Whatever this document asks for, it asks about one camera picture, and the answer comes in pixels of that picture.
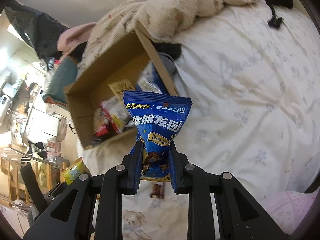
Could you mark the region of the dark chocolate bar wrapper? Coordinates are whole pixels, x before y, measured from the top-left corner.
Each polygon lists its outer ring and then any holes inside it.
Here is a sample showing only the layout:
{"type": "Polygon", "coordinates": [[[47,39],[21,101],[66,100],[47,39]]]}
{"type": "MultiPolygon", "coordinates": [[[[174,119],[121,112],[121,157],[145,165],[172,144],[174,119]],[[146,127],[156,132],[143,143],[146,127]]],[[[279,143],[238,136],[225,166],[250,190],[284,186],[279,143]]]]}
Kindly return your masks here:
{"type": "Polygon", "coordinates": [[[164,183],[154,181],[152,183],[152,191],[150,193],[150,198],[164,199],[164,183]]]}

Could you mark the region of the blue noodle snack bag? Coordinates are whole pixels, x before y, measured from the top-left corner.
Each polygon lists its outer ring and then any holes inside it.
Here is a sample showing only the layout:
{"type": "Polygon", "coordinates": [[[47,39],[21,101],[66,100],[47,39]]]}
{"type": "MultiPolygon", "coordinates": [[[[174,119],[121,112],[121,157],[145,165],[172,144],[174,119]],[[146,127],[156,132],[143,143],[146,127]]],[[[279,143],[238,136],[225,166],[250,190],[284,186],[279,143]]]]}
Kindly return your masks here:
{"type": "Polygon", "coordinates": [[[191,98],[125,91],[123,102],[144,144],[142,179],[169,181],[169,146],[188,117],[191,98]]]}

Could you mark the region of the red white snack bag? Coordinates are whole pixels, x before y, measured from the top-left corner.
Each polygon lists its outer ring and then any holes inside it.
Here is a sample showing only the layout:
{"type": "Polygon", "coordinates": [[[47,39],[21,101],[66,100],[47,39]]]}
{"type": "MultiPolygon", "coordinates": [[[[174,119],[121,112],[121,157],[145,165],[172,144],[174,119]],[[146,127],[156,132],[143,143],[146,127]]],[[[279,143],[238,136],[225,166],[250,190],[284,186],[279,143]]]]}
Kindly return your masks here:
{"type": "Polygon", "coordinates": [[[117,134],[122,133],[131,118],[124,103],[116,96],[112,96],[108,100],[102,101],[100,105],[106,117],[110,120],[114,131],[117,134]]]}

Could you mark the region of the orange snack packet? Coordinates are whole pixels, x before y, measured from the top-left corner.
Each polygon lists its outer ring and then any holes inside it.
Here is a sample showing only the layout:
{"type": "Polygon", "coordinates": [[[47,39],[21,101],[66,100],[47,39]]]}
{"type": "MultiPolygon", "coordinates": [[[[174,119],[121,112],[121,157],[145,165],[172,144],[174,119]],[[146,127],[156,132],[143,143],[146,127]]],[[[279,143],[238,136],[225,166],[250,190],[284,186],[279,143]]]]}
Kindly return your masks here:
{"type": "Polygon", "coordinates": [[[123,95],[124,95],[125,91],[136,90],[129,79],[122,79],[122,80],[117,81],[117,82],[109,83],[108,86],[111,89],[112,93],[119,100],[123,99],[123,95]]]}

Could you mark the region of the white blue snack bag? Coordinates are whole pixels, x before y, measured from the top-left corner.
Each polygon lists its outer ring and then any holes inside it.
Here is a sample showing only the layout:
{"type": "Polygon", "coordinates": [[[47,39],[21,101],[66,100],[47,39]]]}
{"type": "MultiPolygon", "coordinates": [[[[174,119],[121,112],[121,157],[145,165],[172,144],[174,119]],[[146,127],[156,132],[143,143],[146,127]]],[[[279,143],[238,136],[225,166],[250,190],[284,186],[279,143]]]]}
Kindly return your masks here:
{"type": "Polygon", "coordinates": [[[159,94],[167,93],[167,89],[151,61],[140,73],[140,76],[136,82],[136,89],[143,92],[153,92],[159,94]]]}

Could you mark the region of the yellow snack bag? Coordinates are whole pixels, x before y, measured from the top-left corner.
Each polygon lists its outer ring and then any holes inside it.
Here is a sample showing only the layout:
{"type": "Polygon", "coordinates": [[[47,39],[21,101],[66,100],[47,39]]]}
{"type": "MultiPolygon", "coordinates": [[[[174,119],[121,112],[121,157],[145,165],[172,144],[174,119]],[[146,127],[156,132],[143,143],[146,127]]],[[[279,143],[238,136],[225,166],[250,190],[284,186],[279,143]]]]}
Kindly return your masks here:
{"type": "Polygon", "coordinates": [[[73,181],[76,180],[76,178],[78,178],[78,176],[83,173],[90,173],[90,171],[83,162],[82,157],[76,159],[76,161],[74,161],[71,166],[62,169],[62,175],[67,185],[70,185],[73,181]]]}

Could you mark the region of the red white small packet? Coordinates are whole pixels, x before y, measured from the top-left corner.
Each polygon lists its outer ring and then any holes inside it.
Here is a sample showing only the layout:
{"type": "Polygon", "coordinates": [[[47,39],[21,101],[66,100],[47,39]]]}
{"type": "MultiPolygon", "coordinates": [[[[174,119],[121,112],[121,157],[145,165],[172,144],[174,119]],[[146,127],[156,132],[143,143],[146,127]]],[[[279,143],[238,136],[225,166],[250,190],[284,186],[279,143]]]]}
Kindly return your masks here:
{"type": "Polygon", "coordinates": [[[96,137],[101,137],[109,133],[109,119],[102,108],[97,108],[94,112],[93,130],[96,137]]]}

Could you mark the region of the wooden drying rack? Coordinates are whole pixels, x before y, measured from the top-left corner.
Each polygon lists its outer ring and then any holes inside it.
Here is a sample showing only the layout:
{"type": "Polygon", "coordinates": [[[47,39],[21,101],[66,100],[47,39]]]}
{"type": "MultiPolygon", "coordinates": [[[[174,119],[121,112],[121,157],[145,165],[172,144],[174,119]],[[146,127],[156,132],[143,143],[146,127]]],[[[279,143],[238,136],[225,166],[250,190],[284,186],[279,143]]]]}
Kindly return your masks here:
{"type": "Polygon", "coordinates": [[[67,159],[55,156],[49,161],[36,153],[29,155],[13,148],[1,149],[1,172],[7,176],[8,197],[11,202],[33,202],[35,185],[42,194],[63,183],[63,169],[69,166],[67,159]]]}

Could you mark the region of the brown cardboard box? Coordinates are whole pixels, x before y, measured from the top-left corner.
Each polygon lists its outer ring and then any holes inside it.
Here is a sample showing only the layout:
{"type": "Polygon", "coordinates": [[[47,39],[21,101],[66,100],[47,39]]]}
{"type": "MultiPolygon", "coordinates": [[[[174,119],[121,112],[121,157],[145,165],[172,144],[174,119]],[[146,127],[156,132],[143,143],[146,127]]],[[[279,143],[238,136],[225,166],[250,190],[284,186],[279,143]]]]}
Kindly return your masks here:
{"type": "Polygon", "coordinates": [[[153,38],[139,25],[98,57],[71,85],[65,96],[83,147],[94,139],[94,113],[101,102],[132,89],[149,62],[170,95],[178,95],[174,82],[154,48],[153,38]]]}

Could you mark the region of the teal cushion chair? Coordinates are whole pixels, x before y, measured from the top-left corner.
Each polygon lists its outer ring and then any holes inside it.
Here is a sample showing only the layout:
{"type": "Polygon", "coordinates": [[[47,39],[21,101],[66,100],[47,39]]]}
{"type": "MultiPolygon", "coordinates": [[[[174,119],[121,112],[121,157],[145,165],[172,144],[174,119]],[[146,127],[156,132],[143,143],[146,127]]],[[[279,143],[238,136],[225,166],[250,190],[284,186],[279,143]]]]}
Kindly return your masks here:
{"type": "Polygon", "coordinates": [[[67,56],[61,61],[42,97],[45,103],[67,108],[64,88],[75,81],[78,73],[77,64],[78,61],[72,56],[67,56]]]}

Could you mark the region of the black sock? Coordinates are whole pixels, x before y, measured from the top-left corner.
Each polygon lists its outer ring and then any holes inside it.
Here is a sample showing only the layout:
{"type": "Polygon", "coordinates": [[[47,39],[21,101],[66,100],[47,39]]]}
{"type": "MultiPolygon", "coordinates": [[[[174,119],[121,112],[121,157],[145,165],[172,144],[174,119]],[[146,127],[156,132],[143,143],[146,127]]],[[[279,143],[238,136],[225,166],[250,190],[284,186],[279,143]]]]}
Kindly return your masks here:
{"type": "Polygon", "coordinates": [[[166,53],[176,60],[181,55],[181,44],[179,43],[153,43],[157,52],[166,53]]]}

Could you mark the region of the pink pillow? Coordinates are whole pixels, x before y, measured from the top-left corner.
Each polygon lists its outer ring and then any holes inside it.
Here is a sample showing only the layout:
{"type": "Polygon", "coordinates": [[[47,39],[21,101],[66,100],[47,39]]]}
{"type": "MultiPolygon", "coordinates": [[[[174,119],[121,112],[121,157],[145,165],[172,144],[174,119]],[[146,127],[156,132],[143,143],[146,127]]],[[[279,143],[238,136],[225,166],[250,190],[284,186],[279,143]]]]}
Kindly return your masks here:
{"type": "Polygon", "coordinates": [[[276,192],[267,196],[261,206],[273,218],[286,234],[291,235],[299,226],[314,200],[319,189],[312,193],[296,191],[276,192]]]}

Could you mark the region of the beige checkered quilt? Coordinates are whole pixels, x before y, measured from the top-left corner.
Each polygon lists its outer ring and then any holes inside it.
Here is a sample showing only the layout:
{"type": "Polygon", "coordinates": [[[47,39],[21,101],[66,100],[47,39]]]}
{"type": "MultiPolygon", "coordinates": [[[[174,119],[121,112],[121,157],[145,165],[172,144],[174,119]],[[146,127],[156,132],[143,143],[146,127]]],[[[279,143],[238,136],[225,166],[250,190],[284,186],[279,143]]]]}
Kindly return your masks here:
{"type": "Polygon", "coordinates": [[[243,6],[256,0],[126,0],[103,16],[93,28],[78,74],[126,34],[141,24],[156,41],[169,42],[190,28],[198,17],[217,15],[227,5],[243,6]]]}

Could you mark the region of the black plastic bag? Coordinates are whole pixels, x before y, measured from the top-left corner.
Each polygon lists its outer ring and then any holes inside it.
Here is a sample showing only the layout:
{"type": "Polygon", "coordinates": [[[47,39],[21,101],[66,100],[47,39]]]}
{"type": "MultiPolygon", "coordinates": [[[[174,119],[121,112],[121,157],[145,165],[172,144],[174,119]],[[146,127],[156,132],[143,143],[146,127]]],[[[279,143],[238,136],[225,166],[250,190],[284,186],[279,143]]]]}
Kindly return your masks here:
{"type": "Polygon", "coordinates": [[[59,59],[62,53],[57,49],[60,35],[68,28],[52,16],[10,0],[4,8],[6,16],[22,40],[31,46],[38,58],[59,59]]]}

